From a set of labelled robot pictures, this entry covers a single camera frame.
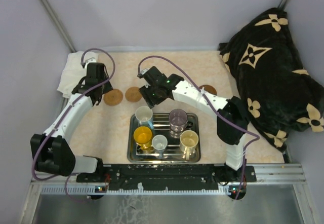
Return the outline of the woven coaster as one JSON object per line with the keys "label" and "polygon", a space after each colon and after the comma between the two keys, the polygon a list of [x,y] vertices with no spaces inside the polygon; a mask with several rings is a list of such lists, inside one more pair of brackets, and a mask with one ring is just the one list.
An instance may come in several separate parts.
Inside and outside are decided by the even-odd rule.
{"label": "woven coaster", "polygon": [[135,103],[141,100],[142,95],[138,87],[130,87],[125,93],[125,98],[129,102]]}
{"label": "woven coaster", "polygon": [[119,89],[113,89],[104,94],[104,102],[109,106],[116,106],[123,100],[123,93]]}

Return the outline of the white and blue cup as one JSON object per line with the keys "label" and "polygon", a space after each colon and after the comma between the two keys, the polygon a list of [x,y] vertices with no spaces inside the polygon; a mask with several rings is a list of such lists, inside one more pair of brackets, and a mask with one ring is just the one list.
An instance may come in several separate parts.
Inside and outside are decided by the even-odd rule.
{"label": "white and blue cup", "polygon": [[135,117],[140,126],[146,126],[154,129],[153,111],[148,106],[141,106],[135,111]]}

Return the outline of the purple glass mug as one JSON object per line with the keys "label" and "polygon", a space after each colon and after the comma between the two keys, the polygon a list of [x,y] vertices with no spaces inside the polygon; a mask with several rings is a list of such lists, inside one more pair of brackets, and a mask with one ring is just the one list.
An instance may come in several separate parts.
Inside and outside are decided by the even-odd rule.
{"label": "purple glass mug", "polygon": [[187,113],[182,109],[174,109],[169,113],[169,123],[170,133],[175,136],[193,126],[193,123],[188,120]]}

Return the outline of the cream mug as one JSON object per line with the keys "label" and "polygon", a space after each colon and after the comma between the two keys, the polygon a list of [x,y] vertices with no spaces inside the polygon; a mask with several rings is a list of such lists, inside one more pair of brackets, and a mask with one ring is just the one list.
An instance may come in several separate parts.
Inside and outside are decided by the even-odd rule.
{"label": "cream mug", "polygon": [[180,135],[180,150],[185,156],[185,160],[189,160],[190,156],[195,152],[199,142],[199,136],[195,131],[186,130]]}

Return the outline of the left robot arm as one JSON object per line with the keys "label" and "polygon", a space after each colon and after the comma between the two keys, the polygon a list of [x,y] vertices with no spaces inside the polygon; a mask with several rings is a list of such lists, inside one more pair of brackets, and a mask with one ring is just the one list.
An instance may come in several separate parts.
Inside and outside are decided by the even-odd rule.
{"label": "left robot arm", "polygon": [[42,134],[34,134],[30,140],[32,152],[32,176],[37,172],[55,176],[87,173],[95,182],[105,177],[105,169],[96,157],[76,156],[69,142],[83,117],[101,102],[102,96],[113,89],[103,63],[86,65],[86,75],[72,90],[67,105],[54,123]]}

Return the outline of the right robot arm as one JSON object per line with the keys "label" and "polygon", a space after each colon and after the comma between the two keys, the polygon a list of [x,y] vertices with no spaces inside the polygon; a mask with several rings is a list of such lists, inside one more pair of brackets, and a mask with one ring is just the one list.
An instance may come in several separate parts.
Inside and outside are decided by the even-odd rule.
{"label": "right robot arm", "polygon": [[155,66],[139,71],[137,77],[146,81],[140,93],[150,108],[169,98],[211,116],[216,122],[218,137],[226,144],[227,177],[232,181],[243,177],[244,140],[249,120],[239,98],[227,99],[198,90],[183,77],[176,74],[167,77]]}

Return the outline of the yellow cup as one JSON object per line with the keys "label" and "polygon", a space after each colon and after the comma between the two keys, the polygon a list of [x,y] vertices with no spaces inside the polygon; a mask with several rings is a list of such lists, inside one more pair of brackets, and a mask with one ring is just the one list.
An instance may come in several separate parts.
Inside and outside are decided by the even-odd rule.
{"label": "yellow cup", "polygon": [[151,147],[153,138],[152,130],[147,126],[140,126],[135,129],[133,138],[137,146],[140,149],[145,150]]}

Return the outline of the small clear grey cup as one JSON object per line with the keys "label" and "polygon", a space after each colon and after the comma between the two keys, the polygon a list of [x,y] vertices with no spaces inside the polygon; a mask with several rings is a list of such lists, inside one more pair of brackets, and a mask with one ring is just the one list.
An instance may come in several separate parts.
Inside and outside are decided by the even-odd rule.
{"label": "small clear grey cup", "polygon": [[168,140],[165,136],[163,135],[156,135],[153,139],[152,139],[152,147],[154,148],[154,150],[158,153],[158,158],[162,159],[163,158],[163,154],[165,149],[167,148],[168,145]]}

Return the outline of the white folded cloth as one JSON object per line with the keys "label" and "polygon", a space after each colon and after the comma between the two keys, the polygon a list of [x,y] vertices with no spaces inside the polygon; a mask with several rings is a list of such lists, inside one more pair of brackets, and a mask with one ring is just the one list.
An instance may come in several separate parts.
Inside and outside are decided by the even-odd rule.
{"label": "white folded cloth", "polygon": [[67,62],[61,74],[60,83],[57,88],[64,98],[71,96],[72,90],[76,87],[81,78],[83,78],[87,70],[81,65],[83,51],[70,53]]}

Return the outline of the steel tray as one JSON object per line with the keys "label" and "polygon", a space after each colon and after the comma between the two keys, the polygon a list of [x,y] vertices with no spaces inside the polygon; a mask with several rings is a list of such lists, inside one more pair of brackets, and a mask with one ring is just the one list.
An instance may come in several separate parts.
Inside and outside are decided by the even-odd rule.
{"label": "steel tray", "polygon": [[153,147],[142,150],[135,143],[133,133],[138,128],[139,122],[135,115],[131,116],[127,158],[132,163],[137,164],[182,164],[196,163],[201,158],[200,144],[187,159],[185,153],[180,150],[180,133],[172,132],[169,123],[168,113],[156,113],[153,115],[154,131],[153,135],[163,135],[168,140],[168,145],[163,153],[159,153]]}

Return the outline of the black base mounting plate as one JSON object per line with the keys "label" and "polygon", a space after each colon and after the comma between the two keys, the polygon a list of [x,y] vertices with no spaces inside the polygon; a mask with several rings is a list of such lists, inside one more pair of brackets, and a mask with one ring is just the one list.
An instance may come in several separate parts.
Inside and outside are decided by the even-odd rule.
{"label": "black base mounting plate", "polygon": [[111,164],[94,173],[80,173],[78,183],[107,183],[112,191],[217,190],[220,183],[241,181],[242,169],[233,170],[224,164]]}

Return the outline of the black floral blanket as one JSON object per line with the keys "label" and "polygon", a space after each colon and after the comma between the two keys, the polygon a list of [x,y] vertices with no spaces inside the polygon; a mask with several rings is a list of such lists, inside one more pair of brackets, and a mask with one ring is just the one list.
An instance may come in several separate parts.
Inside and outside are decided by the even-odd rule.
{"label": "black floral blanket", "polygon": [[304,68],[285,11],[264,11],[218,50],[251,123],[270,145],[283,152],[290,132],[323,131],[323,86]]}

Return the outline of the aluminium rail frame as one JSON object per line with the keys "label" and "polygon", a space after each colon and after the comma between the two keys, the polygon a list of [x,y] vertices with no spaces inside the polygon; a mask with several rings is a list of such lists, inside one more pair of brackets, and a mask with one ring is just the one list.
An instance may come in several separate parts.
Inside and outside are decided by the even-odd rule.
{"label": "aluminium rail frame", "polygon": [[22,223],[319,223],[300,164],[104,166],[32,181]]}

